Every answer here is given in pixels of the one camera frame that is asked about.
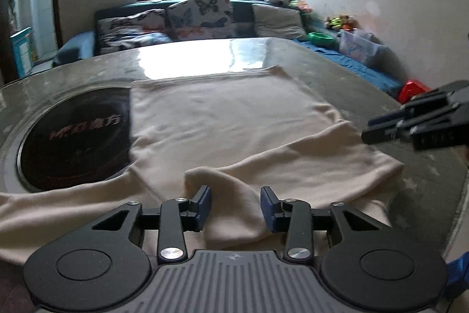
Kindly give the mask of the stuffed toys pile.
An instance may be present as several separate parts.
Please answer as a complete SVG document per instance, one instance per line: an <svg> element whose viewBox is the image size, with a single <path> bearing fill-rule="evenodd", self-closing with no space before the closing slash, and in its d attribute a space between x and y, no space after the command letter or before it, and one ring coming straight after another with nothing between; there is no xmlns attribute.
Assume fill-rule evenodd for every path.
<svg viewBox="0 0 469 313"><path fill-rule="evenodd" d="M358 25L357 20L348 14L340 14L335 17L326 17L324 19L324 28L333 31L352 31Z"/></svg>

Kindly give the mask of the cream sweater garment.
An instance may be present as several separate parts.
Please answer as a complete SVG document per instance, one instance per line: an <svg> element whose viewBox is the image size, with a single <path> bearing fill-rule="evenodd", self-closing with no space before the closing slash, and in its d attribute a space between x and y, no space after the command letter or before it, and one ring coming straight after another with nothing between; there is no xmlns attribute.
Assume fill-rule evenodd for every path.
<svg viewBox="0 0 469 313"><path fill-rule="evenodd" d="M208 185L212 207L189 249L275 246L261 187L314 208L344 201L387 222L402 162L365 145L355 126L280 67L147 80L130 90L130 166L111 180L1 195L1 259L41 246L129 201L158 207Z"/></svg>

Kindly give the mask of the clear plastic storage box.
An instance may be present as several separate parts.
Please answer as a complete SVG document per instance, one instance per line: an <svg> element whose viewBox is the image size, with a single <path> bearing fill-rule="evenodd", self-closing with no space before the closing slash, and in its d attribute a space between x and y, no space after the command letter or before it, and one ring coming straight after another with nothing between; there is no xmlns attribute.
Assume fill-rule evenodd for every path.
<svg viewBox="0 0 469 313"><path fill-rule="evenodd" d="M385 53L374 34L355 28L339 32L339 52L367 67L375 67Z"/></svg>

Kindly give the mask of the butterfly pillow lying flat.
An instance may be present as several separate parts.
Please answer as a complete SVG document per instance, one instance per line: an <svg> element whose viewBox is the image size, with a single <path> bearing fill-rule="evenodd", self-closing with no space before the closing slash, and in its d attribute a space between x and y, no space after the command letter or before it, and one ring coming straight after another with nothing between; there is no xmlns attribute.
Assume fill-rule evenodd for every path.
<svg viewBox="0 0 469 313"><path fill-rule="evenodd" d="M164 9L101 19L97 37L101 55L172 42L165 27Z"/></svg>

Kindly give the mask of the blue white small cabinet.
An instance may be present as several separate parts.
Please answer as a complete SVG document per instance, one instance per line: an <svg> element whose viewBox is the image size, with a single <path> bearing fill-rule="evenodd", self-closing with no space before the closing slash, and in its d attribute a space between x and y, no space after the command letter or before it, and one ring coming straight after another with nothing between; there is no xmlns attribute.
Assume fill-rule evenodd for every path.
<svg viewBox="0 0 469 313"><path fill-rule="evenodd" d="M30 35L32 29L26 27L10 37L13 46L13 57L20 79L29 75L33 68L32 52L30 47Z"/></svg>

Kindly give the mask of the red plastic stool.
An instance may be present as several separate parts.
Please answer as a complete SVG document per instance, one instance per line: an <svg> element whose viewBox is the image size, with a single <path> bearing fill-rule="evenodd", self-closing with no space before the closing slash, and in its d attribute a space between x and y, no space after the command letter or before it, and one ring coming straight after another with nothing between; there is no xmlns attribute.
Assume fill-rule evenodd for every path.
<svg viewBox="0 0 469 313"><path fill-rule="evenodd" d="M401 104L409 102L414 96L431 91L429 87L421 83L419 80L411 79L405 83L400 90L397 100Z"/></svg>

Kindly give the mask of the green plastic bowl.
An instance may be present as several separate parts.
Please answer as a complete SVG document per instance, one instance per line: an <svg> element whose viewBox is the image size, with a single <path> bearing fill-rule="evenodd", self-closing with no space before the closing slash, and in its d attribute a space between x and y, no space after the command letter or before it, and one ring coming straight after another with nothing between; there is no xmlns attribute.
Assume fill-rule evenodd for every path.
<svg viewBox="0 0 469 313"><path fill-rule="evenodd" d="M308 34L308 40L317 47L329 48L335 44L335 37L324 33L311 32Z"/></svg>

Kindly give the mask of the grey plain cushion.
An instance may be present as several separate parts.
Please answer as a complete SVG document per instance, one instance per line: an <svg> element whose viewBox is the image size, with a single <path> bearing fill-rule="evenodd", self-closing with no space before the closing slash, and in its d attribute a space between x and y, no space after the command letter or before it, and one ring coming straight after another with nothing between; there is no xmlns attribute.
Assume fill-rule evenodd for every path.
<svg viewBox="0 0 469 313"><path fill-rule="evenodd" d="M261 4L253 4L251 8L258 36L290 40L307 36L298 10Z"/></svg>

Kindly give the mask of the butterfly pillow upright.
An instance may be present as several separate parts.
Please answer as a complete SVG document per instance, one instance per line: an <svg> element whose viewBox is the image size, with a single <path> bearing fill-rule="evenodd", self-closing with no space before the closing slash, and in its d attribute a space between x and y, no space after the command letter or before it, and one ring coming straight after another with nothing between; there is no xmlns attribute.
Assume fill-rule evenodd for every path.
<svg viewBox="0 0 469 313"><path fill-rule="evenodd" d="M230 0L185 0L166 11L178 40L233 38L235 20Z"/></svg>

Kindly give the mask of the black round induction cooktop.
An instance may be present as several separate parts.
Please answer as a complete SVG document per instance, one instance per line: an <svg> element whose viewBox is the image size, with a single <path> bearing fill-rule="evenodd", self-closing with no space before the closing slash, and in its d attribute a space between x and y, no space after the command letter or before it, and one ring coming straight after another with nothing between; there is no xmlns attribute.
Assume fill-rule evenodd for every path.
<svg viewBox="0 0 469 313"><path fill-rule="evenodd" d="M101 87L51 106L28 129L16 168L32 192L108 180L130 163L130 89Z"/></svg>

